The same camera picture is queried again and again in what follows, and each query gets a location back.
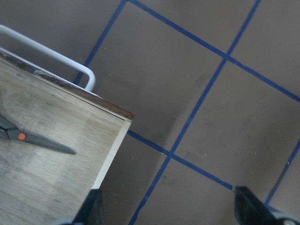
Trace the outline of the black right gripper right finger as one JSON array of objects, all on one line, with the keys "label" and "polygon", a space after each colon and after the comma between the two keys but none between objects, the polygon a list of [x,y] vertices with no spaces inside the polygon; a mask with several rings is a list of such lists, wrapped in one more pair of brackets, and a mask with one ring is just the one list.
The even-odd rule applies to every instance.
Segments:
[{"label": "black right gripper right finger", "polygon": [[236,186],[234,215],[239,225],[270,225],[273,214],[246,186]]}]

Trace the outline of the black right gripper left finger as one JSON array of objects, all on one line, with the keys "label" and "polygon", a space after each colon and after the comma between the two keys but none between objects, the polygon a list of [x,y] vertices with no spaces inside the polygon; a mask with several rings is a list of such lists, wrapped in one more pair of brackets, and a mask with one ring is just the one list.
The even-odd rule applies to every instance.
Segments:
[{"label": "black right gripper left finger", "polygon": [[73,219],[74,225],[102,225],[104,222],[101,189],[91,189]]}]

